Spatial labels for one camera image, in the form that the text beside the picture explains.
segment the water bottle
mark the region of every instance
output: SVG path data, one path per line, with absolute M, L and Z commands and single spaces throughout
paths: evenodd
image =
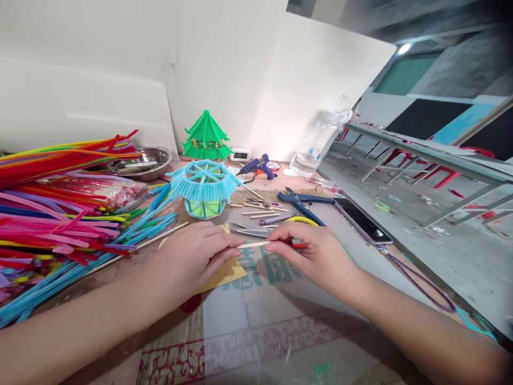
M 323 111 L 290 162 L 290 171 L 308 178 L 317 171 L 339 130 L 352 116 L 352 110 Z

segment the blue glue gun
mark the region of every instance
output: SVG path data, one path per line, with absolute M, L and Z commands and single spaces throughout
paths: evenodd
M 254 159 L 247 165 L 245 165 L 237 173 L 237 175 L 247 174 L 255 170 L 257 170 L 257 173 L 259 173 L 258 170 L 260 170 L 260 172 L 265 172 L 267 174 L 267 179 L 272 180 L 277 175 L 274 174 L 269 167 L 267 167 L 267 162 L 269 162 L 269 157 L 267 156 L 267 154 L 264 154 L 260 159 Z

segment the blue roof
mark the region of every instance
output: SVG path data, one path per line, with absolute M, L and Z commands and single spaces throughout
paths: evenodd
M 228 171 L 224 163 L 208 159 L 192 161 L 188 165 L 166 174 L 172 176 L 173 193 L 195 202 L 231 202 L 230 195 L 243 184 Z

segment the wooden stick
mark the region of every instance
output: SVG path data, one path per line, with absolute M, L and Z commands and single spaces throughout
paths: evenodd
M 261 196 L 258 192 L 255 192 L 253 191 L 252 189 L 250 189 L 248 186 L 246 186 L 245 184 L 242 185 L 242 187 L 244 187 L 246 190 L 248 190 L 249 192 L 251 193 L 254 193 L 256 196 L 258 196 L 260 199 L 263 200 L 263 196 Z
M 252 217 L 250 217 L 251 219 L 256 219 L 256 218 L 267 218 L 267 217 L 277 217 L 281 215 L 280 213 L 274 213 L 274 214 L 264 214 L 264 215 L 253 215 Z
M 249 211 L 249 212 L 242 213 L 242 215 L 254 215 L 254 214 L 274 214 L 274 211 L 269 211 L 269 210 L 265 210 L 265 211 Z
M 254 207 L 256 209 L 267 209 L 267 210 L 278 210 L 278 211 L 289 212 L 287 209 L 279 209 L 279 208 L 274 207 L 274 206 L 265 207 L 265 206 L 259 206 L 259 205 L 252 205 L 251 203 L 244 203 L 244 206 Z
M 144 242 L 144 243 L 140 244 L 139 246 L 137 246 L 137 249 L 133 250 L 132 252 L 134 252 L 134 251 L 138 251 L 138 250 L 140 250 L 140 249 L 142 249 L 142 248 L 145 248 L 146 246 L 149 246 L 149 245 L 151 245 L 151 244 L 153 244 L 153 243 L 155 243 L 155 242 L 158 242 L 158 241 L 160 241 L 161 239 L 163 239 L 163 238 L 167 237 L 169 234 L 171 234 L 171 233 L 173 233 L 173 232 L 177 231 L 179 228 L 182 228 L 182 227 L 184 227 L 184 226 L 186 226 L 186 225 L 188 225 L 188 224 L 189 224 L 189 222 L 185 222 L 184 224 L 181 224 L 181 225 L 179 225 L 179 226 L 176 226 L 175 228 L 172 228 L 171 230 L 166 231 L 165 233 L 160 234 L 159 236 L 157 236 L 157 237 L 155 237 L 155 238 L 151 238 L 149 241 Z M 104 267 L 107 267 L 108 265 L 112 265 L 114 262 L 119 261 L 119 260 L 120 260 L 121 258 L 123 258 L 123 257 L 124 257 L 124 256 L 117 256 L 117 257 L 115 257 L 115 258 L 112 258 L 112 259 L 108 260 L 108 261 L 107 261 L 107 262 L 105 262 L 104 264 L 99 265 L 98 267 L 96 267 L 96 268 L 94 268 L 93 270 L 91 270 L 89 273 L 87 273 L 86 275 L 84 275 L 84 277 L 85 277 L 85 276 L 88 276 L 88 275 L 90 275 L 90 274 L 92 274 L 92 273 L 96 273 L 98 270 L 101 270 L 101 269 L 103 269 Z
M 259 247 L 259 246 L 264 246 L 268 243 L 271 243 L 271 241 L 263 241 L 263 242 L 256 242 L 256 243 L 247 243 L 247 244 L 244 244 L 242 246 L 237 246 L 237 249 L 248 249 L 250 247 Z

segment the light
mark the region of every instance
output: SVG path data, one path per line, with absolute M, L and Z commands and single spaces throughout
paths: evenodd
M 402 55 L 403 53 L 406 53 L 411 48 L 411 44 L 405 44 L 401 48 L 399 48 L 399 52 L 397 52 L 398 55 Z

